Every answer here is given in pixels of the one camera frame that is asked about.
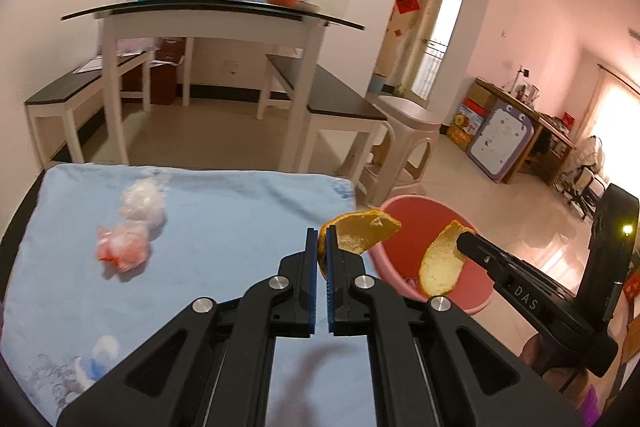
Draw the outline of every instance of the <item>plastic bag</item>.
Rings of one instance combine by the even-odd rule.
[[[164,198],[152,179],[135,182],[121,195],[120,215],[133,221],[144,221],[151,230],[162,225],[166,205]]]
[[[118,272],[140,266],[149,258],[148,232],[141,221],[127,219],[113,230],[98,227],[96,235],[98,261],[112,263]]]
[[[166,205],[153,179],[135,182],[120,197],[120,215],[126,220],[113,230],[98,227],[98,261],[113,264],[119,272],[140,266],[149,257],[149,230],[162,225]]]

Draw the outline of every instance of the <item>light blue blanket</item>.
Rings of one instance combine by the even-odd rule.
[[[120,194],[152,176],[166,222],[142,269],[105,271],[98,226]],[[64,165],[47,172],[7,291],[0,349],[53,425],[61,410],[193,299],[223,302],[277,273],[306,229],[354,207],[350,182],[315,174]],[[317,334],[279,339],[267,425],[375,425],[367,344],[327,333],[318,274]]]

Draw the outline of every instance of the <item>blue gripper pad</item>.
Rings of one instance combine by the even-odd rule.
[[[306,232],[306,253],[311,259],[309,269],[309,333],[316,333],[316,299],[318,295],[316,274],[318,273],[318,231],[309,229]]]
[[[329,324],[329,333],[335,333],[335,286],[334,286],[334,260],[333,253],[338,245],[335,227],[329,227],[324,238],[326,245],[324,254],[326,256],[326,318]]]

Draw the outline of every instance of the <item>doorway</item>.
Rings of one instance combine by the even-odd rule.
[[[425,105],[438,77],[440,65],[458,20],[463,0],[429,0],[421,30],[412,46],[400,93]]]

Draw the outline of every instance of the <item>cartoon drawing board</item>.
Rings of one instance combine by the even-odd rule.
[[[484,173],[499,181],[527,146],[533,124],[522,111],[499,102],[480,128],[467,155]]]

